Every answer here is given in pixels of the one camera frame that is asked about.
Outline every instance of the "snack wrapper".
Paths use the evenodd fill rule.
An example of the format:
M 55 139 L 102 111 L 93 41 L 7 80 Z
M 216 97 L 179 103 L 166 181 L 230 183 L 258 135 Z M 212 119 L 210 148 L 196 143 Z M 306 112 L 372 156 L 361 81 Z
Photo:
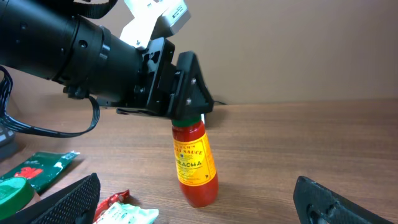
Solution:
M 100 204 L 98 204 L 97 209 L 95 210 L 94 221 L 96 221 L 109 207 L 113 205 L 115 202 L 124 202 L 128 197 L 130 197 L 130 191 L 124 191 L 116 193 L 112 196 L 109 196 L 107 199 L 103 200 Z
M 158 215 L 158 209 L 142 209 L 115 202 L 94 224 L 152 224 Z
M 64 154 L 36 152 L 25 162 L 0 177 L 0 182 L 11 177 L 25 177 L 38 194 L 41 194 L 64 170 L 79 152 Z

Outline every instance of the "white device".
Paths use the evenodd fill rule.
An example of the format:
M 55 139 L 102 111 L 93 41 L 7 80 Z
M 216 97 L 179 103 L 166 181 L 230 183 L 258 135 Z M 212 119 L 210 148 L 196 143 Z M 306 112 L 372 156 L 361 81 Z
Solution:
M 184 0 L 124 0 L 134 19 L 120 36 L 125 43 L 139 49 L 147 48 L 151 39 L 176 34 L 191 18 Z

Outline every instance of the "red wrapper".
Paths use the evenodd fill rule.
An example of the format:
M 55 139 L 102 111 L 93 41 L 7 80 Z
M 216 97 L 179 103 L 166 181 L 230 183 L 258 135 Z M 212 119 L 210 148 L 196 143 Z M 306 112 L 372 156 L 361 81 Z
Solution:
M 95 210 L 94 222 L 105 212 L 108 208 L 112 206 L 115 202 L 124 202 L 128 197 L 130 197 L 130 191 L 116 193 L 107 199 L 103 200 Z

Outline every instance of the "screw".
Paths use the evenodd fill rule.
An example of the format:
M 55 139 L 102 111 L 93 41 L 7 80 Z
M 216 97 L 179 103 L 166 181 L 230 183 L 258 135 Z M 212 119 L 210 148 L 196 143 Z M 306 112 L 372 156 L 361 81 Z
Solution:
M 21 29 L 25 30 L 27 28 L 27 24 L 25 22 L 21 22 Z
M 87 42 L 85 40 L 80 40 L 79 41 L 79 45 L 80 45 L 81 48 L 87 48 L 88 47 L 88 44 L 87 44 Z

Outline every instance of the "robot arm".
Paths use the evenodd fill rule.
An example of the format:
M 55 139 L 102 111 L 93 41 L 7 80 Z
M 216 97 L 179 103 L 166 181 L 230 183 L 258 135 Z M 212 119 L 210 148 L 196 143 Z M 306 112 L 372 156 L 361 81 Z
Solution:
M 115 3 L 104 10 L 101 4 L 68 0 L 0 1 L 0 64 L 64 85 L 69 98 L 95 95 L 94 108 L 120 114 L 187 119 L 212 111 L 196 55 L 185 52 L 171 63 L 175 46 L 159 37 L 170 32 L 155 29 L 150 36 L 159 38 L 135 48 L 81 16 L 100 17 Z

